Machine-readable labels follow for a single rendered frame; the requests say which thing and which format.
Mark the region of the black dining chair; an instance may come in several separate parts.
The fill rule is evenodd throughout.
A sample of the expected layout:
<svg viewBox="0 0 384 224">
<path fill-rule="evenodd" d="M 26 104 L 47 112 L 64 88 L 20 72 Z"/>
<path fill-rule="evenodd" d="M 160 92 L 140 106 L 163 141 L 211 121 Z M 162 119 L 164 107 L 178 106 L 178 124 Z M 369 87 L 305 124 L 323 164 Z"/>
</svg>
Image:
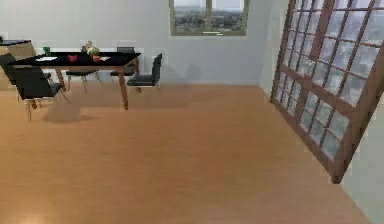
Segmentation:
<svg viewBox="0 0 384 224">
<path fill-rule="evenodd" d="M 100 84 L 102 84 L 102 81 L 101 81 L 100 76 L 99 76 L 99 72 L 97 70 L 87 70 L 87 71 L 73 71 L 73 70 L 69 70 L 69 71 L 66 72 L 68 84 L 71 84 L 71 79 L 73 77 L 79 77 L 81 82 L 82 82 L 82 86 L 83 86 L 84 92 L 87 93 L 87 76 L 90 75 L 90 74 L 93 74 L 95 76 L 96 80 Z"/>
<path fill-rule="evenodd" d="M 161 72 L 162 54 L 158 54 L 152 63 L 151 74 L 138 74 L 134 75 L 127 81 L 127 85 L 130 87 L 136 87 L 138 92 L 141 92 L 142 87 L 156 87 L 160 89 L 160 72 Z"/>
<path fill-rule="evenodd" d="M 118 52 L 122 53 L 129 53 L 133 54 L 135 52 L 135 49 L 133 47 L 118 47 L 117 48 Z M 130 64 L 125 68 L 124 75 L 125 76 L 133 76 L 135 74 L 135 64 Z M 118 72 L 117 71 L 112 71 L 110 73 L 111 76 L 117 76 Z"/>
<path fill-rule="evenodd" d="M 60 93 L 70 103 L 61 83 L 49 82 L 47 76 L 38 67 L 16 68 L 12 65 L 13 62 L 15 58 L 10 53 L 0 56 L 0 66 L 10 83 L 16 87 L 19 97 L 25 102 L 28 120 L 32 119 L 32 103 L 35 100 L 54 98 Z"/>
</svg>

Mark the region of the green framed window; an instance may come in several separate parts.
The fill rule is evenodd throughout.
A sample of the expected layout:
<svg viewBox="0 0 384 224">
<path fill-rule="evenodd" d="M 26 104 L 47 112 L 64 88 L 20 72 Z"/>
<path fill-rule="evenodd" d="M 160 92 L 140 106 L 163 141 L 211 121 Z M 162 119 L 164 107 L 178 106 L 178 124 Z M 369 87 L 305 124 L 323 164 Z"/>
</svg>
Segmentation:
<svg viewBox="0 0 384 224">
<path fill-rule="evenodd" d="M 172 36 L 245 36 L 250 0 L 169 0 Z"/>
</svg>

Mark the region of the black top wooden dining table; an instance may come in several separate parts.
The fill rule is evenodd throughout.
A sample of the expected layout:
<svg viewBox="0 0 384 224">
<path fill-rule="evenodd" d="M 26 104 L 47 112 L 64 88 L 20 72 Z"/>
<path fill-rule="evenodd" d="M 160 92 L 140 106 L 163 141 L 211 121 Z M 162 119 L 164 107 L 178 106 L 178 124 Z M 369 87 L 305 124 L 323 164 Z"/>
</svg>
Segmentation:
<svg viewBox="0 0 384 224">
<path fill-rule="evenodd" d="M 76 62 L 70 62 L 68 55 L 78 55 Z M 65 82 L 63 80 L 62 70 L 112 70 L 118 72 L 119 86 L 122 96 L 122 102 L 125 110 L 129 109 L 128 106 L 128 94 L 126 81 L 124 77 L 125 68 L 130 64 L 135 64 L 135 72 L 139 72 L 139 56 L 140 53 L 122 53 L 122 52 L 101 52 L 101 57 L 110 57 L 109 60 L 94 62 L 90 56 L 83 55 L 80 52 L 53 52 L 52 57 L 57 57 L 54 61 L 36 62 L 37 58 L 43 57 L 43 55 L 37 55 L 30 58 L 17 60 L 13 63 L 13 66 L 35 66 L 41 69 L 54 69 L 60 83 L 66 89 Z"/>
</svg>

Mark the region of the brown framed glass door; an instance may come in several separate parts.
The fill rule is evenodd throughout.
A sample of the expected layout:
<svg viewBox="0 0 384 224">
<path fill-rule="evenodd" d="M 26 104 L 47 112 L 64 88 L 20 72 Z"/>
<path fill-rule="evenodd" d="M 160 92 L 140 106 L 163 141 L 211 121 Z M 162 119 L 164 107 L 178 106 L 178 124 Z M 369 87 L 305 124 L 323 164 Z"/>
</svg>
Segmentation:
<svg viewBox="0 0 384 224">
<path fill-rule="evenodd" d="M 289 0 L 270 102 L 342 181 L 384 94 L 384 0 Z"/>
</svg>

